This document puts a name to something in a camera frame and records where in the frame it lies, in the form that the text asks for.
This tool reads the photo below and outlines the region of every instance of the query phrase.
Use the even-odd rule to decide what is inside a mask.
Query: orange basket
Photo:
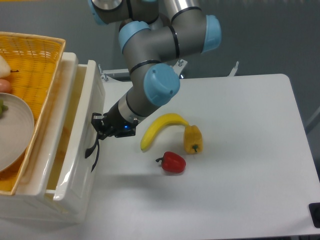
[[[55,83],[55,75],[64,52],[66,41],[60,38],[0,31],[0,55],[11,67],[8,80],[12,94],[23,99],[34,117],[31,141],[14,164],[0,172],[0,195],[14,195],[23,176],[29,157],[49,107],[49,97]]]

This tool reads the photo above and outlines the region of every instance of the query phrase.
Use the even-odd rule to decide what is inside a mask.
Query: metal bracket
[[[108,81],[108,76],[107,76],[106,73],[104,73],[104,71],[102,70],[100,64],[98,64],[98,68],[99,68],[99,73],[101,74],[101,79],[107,82]]]

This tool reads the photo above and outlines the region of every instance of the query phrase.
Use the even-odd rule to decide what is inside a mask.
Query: yellow banana
[[[179,114],[167,113],[158,117],[147,129],[141,139],[140,147],[142,151],[147,150],[151,143],[154,141],[158,133],[168,125],[183,125],[188,126],[189,123],[184,120]]]

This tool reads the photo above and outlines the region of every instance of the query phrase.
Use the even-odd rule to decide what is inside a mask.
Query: white table
[[[106,82],[108,109],[131,87]],[[186,155],[181,126],[142,153],[158,116],[174,112],[202,131],[204,151]],[[187,162],[166,175],[155,159]],[[308,205],[320,184],[289,79],[260,75],[184,79],[177,96],[143,121],[135,137],[101,142],[82,224],[0,219],[0,239],[186,240],[320,234]]]

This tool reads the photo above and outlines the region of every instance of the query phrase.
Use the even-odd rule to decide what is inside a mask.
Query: black object
[[[91,156],[96,147],[98,147],[95,161],[91,169],[92,172],[99,159],[99,140],[104,140],[106,137],[112,136],[115,136],[116,138],[135,136],[138,120],[135,119],[133,123],[126,121],[119,112],[118,104],[115,104],[109,112],[104,113],[103,115],[96,112],[92,113],[91,124],[96,130],[96,137],[93,146],[85,150],[84,157],[88,158]]]
[[[309,204],[309,210],[312,217],[313,225],[320,229],[320,202]]]

